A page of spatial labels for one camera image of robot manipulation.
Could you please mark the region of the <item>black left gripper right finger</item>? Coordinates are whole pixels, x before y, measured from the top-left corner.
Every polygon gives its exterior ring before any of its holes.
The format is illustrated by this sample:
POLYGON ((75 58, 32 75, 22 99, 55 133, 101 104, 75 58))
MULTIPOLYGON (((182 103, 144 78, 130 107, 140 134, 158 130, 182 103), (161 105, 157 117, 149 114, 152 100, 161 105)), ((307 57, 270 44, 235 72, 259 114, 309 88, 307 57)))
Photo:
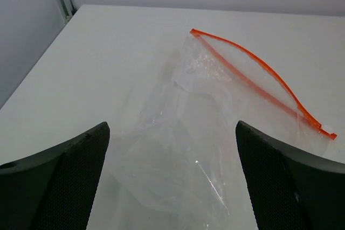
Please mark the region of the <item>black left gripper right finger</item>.
POLYGON ((236 125, 241 166, 259 229, 344 229, 344 164, 249 124, 236 125))

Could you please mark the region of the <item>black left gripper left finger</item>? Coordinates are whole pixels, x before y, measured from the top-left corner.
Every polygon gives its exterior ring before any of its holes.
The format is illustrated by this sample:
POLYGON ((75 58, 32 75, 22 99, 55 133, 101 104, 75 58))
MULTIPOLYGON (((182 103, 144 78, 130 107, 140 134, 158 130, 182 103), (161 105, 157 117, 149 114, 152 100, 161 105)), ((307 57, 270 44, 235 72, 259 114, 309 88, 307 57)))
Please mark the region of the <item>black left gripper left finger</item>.
POLYGON ((1 229, 86 229, 109 139, 102 122, 1 165, 1 229))

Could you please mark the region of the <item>clear zip bag orange zipper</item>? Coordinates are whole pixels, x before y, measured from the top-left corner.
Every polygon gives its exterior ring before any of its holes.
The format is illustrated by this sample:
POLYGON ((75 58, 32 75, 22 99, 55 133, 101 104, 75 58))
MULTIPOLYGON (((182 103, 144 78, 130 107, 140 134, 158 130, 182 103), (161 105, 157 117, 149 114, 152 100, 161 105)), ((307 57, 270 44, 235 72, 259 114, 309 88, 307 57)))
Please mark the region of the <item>clear zip bag orange zipper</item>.
POLYGON ((191 30, 136 123, 114 135, 110 172, 141 206, 120 228, 256 229, 237 151, 239 121, 319 156, 336 139, 267 63, 191 30))

